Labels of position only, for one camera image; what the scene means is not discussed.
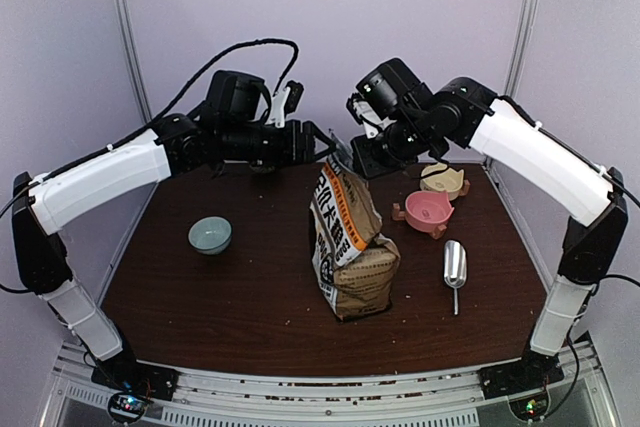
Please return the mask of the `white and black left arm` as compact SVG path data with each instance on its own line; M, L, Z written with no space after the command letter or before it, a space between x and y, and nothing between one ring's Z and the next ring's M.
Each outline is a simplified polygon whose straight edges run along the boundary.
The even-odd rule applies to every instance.
M206 123L175 114L109 145L71 167L14 180L11 227L19 277L93 355L123 391L137 389L144 371L125 336L97 305L69 265L60 233L69 224L143 187L203 165L227 161L275 169L312 164L334 142L311 121Z

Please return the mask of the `right arm base board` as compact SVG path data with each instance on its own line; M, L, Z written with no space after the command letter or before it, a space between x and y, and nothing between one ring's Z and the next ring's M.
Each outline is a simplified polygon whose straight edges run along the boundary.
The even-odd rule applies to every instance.
M550 406L548 393L538 392L524 397L509 400L511 414L523 422L540 420L547 414Z

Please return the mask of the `brown dog food bag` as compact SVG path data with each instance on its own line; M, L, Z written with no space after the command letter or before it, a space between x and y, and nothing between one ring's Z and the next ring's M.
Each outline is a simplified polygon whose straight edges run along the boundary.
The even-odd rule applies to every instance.
M340 322L388 310L401 262L369 186L354 171L353 151L335 134L335 150L319 172L309 205L311 265L318 287Z

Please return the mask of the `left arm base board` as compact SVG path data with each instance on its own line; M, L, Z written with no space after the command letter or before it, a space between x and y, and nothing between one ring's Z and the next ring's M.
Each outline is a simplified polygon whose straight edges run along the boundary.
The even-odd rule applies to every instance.
M146 413L150 401L128 392L116 392L108 400L107 412L121 423L136 422Z

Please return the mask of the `silver metal food scoop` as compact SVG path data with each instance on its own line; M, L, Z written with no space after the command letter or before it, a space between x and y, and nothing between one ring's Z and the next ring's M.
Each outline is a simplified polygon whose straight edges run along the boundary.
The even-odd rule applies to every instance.
M459 289L467 280L467 254L462 244L456 240L448 240L444 245L445 284L453 290L453 315L459 315Z

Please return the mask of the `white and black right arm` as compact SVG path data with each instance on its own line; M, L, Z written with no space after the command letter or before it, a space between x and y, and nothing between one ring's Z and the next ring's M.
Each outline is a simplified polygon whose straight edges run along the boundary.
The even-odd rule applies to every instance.
M357 84L355 98L390 122L351 142L354 166L365 178L401 170L421 154L440 160L455 143L508 167L567 212L555 279L512 370L519 387L535 387L550 373L621 243L628 224L621 176L589 164L524 117L512 99L468 77L433 93L418 79L376 71Z

